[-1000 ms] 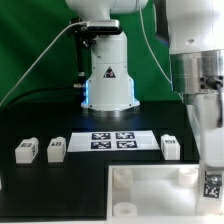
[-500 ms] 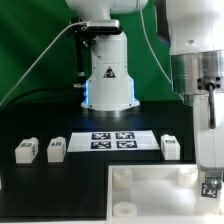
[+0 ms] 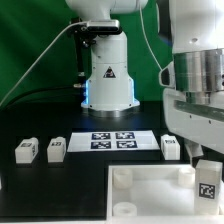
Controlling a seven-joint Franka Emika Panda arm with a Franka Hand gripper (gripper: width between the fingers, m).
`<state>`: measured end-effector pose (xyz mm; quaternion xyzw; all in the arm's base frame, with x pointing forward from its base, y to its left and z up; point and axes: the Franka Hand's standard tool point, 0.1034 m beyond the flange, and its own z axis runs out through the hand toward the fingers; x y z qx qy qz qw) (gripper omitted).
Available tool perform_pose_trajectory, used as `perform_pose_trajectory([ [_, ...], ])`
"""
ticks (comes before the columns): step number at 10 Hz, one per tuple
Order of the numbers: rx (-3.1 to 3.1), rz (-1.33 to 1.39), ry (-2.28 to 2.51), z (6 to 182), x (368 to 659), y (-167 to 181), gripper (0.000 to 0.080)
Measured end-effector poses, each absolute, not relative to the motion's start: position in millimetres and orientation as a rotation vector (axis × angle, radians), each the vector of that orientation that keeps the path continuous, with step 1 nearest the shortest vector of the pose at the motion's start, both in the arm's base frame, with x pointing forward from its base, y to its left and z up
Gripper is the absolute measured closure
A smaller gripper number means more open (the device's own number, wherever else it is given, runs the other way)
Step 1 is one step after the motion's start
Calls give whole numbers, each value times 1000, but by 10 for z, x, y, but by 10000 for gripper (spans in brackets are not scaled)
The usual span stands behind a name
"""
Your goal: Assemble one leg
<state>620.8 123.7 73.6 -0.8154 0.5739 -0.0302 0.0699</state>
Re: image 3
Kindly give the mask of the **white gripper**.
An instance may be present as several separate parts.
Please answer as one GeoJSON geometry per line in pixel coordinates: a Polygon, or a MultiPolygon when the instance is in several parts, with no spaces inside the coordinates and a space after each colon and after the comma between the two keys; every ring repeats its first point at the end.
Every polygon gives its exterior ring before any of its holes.
{"type": "Polygon", "coordinates": [[[174,88],[173,62],[159,73],[160,84],[164,76],[170,78],[163,91],[165,123],[170,132],[185,138],[190,164],[204,155],[202,146],[224,154],[224,91],[212,93],[209,105],[189,104],[185,94],[174,88]]]}

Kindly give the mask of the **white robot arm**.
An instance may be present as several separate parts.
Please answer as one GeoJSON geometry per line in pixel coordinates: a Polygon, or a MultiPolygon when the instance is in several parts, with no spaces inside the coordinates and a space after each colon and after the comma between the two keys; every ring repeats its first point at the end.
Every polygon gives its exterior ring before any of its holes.
{"type": "MultiPolygon", "coordinates": [[[[127,38],[112,14],[141,10],[148,0],[65,0],[94,41],[92,74],[82,108],[118,116],[136,108],[127,74],[127,38]]],[[[168,130],[194,154],[201,146],[224,154],[224,0],[156,0],[158,34],[172,46],[159,73],[168,130]]]]}

